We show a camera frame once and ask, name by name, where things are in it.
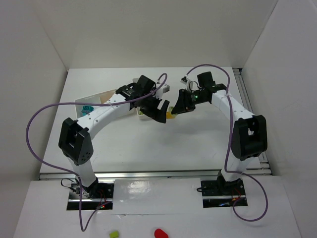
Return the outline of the lime and yellow lego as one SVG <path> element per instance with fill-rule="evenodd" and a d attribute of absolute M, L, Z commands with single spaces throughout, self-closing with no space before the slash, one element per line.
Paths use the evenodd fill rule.
<path fill-rule="evenodd" d="M 167 112 L 166 112 L 166 119 L 174 119 L 176 118 L 177 114 L 173 114 L 172 111 L 173 111 L 174 107 L 169 107 Z"/>

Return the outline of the teal arched lego brick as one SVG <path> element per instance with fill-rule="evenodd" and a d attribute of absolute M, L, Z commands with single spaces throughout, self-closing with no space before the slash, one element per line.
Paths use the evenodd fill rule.
<path fill-rule="evenodd" d="M 93 110 L 94 110 L 94 107 L 92 107 L 92 106 L 83 106 L 81 112 L 83 114 L 88 114 L 88 113 L 92 112 Z"/>

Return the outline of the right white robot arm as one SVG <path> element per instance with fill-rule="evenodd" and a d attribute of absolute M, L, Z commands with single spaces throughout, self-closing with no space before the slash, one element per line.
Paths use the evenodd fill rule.
<path fill-rule="evenodd" d="M 244 108 L 224 84 L 214 81 L 211 72 L 201 73 L 197 79 L 197 90 L 192 90 L 192 80 L 181 79 L 186 88 L 179 90 L 172 114 L 189 113 L 198 104 L 208 102 L 229 119 L 229 150 L 215 186 L 223 195 L 229 195 L 242 184 L 241 175 L 249 163 L 267 149 L 266 119 Z"/>

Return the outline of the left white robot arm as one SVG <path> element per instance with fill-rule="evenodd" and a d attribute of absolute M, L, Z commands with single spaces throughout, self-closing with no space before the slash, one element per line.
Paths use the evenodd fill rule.
<path fill-rule="evenodd" d="M 102 189 L 90 162 L 94 137 L 113 120 L 134 108 L 139 108 L 157 122 L 166 123 L 169 101 L 162 100 L 162 96 L 168 91 L 166 83 L 154 82 L 141 75 L 137 82 L 121 86 L 106 103 L 87 115 L 64 120 L 58 146 L 70 161 L 76 180 L 90 197 L 98 197 Z"/>

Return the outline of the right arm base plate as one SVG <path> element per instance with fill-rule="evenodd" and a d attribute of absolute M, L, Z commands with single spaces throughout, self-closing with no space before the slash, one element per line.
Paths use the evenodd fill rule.
<path fill-rule="evenodd" d="M 196 189 L 202 195 L 204 208 L 220 208 L 248 206 L 243 181 L 240 179 L 229 187 L 220 187 L 215 180 L 202 180 L 201 186 Z"/>

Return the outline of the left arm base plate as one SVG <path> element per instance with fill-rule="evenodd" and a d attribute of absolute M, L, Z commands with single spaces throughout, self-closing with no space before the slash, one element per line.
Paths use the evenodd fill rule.
<path fill-rule="evenodd" d="M 80 200 L 80 187 L 76 180 L 63 178 L 60 185 L 69 190 L 67 210 L 78 211 Z M 96 191 L 91 193 L 82 191 L 82 210 L 112 210 L 113 208 L 114 182 L 101 182 Z"/>

